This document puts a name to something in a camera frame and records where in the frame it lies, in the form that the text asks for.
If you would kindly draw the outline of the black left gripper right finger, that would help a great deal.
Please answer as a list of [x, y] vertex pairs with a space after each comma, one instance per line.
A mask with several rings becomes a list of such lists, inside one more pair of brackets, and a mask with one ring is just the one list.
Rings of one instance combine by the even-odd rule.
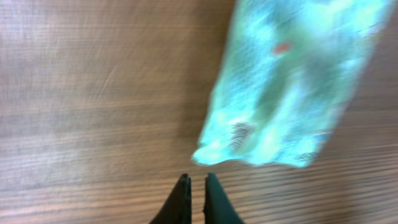
[[215, 173], [205, 178], [205, 224], [244, 224], [235, 211]]

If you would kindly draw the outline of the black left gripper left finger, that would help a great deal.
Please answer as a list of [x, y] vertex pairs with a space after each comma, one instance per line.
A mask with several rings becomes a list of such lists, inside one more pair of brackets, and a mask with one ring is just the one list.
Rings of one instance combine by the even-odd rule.
[[182, 174], [174, 185], [158, 214], [149, 224], [191, 224], [192, 190], [191, 178]]

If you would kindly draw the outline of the light blue wet wipes pack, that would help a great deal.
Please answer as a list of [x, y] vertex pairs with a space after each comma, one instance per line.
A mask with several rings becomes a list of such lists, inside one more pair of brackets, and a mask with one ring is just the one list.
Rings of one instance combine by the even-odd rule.
[[353, 97], [394, 0], [239, 0], [192, 159], [307, 167]]

